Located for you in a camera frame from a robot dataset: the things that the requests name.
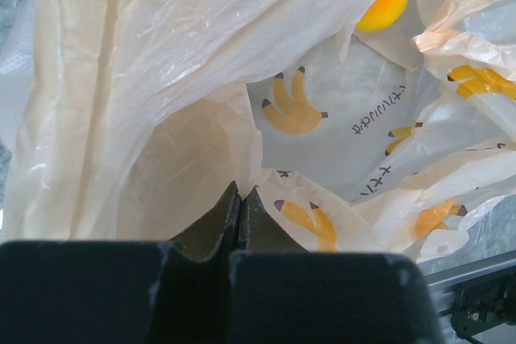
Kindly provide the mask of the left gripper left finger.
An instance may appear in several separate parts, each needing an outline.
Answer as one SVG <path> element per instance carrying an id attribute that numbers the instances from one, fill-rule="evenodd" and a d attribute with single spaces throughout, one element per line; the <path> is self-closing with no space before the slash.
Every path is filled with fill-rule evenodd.
<path id="1" fill-rule="evenodd" d="M 225 342 L 240 206 L 229 184 L 167 241 L 3 243 L 2 342 Z"/>

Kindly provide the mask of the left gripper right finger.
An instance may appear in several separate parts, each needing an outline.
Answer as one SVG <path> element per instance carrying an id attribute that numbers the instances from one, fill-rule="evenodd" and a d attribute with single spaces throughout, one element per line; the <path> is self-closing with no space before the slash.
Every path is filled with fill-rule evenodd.
<path id="1" fill-rule="evenodd" d="M 230 343 L 441 343 L 422 273 L 405 256 L 304 250 L 243 202 L 228 259 Z"/>

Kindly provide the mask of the translucent printed plastic bag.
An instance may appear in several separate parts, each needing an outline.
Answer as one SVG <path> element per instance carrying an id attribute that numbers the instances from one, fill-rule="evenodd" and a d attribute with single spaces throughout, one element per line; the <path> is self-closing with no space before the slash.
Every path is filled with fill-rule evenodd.
<path id="1" fill-rule="evenodd" d="M 308 251 L 450 255 L 515 192 L 515 0 L 23 0 L 2 239 L 163 240 L 229 184 Z"/>

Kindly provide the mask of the orange yellow toy mango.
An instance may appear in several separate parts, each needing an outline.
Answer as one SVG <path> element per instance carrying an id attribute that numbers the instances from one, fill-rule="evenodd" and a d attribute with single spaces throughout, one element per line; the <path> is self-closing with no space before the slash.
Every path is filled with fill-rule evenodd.
<path id="1" fill-rule="evenodd" d="M 379 31 L 395 23 L 409 0 L 376 0 L 356 24 L 357 31 Z"/>

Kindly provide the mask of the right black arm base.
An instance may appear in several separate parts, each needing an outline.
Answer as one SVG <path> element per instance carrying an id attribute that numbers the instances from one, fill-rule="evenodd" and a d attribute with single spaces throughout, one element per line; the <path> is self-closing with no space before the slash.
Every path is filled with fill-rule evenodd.
<path id="1" fill-rule="evenodd" d="M 469 343 L 499 325 L 515 325 L 515 274 L 469 280 L 455 288 L 451 327 Z"/>

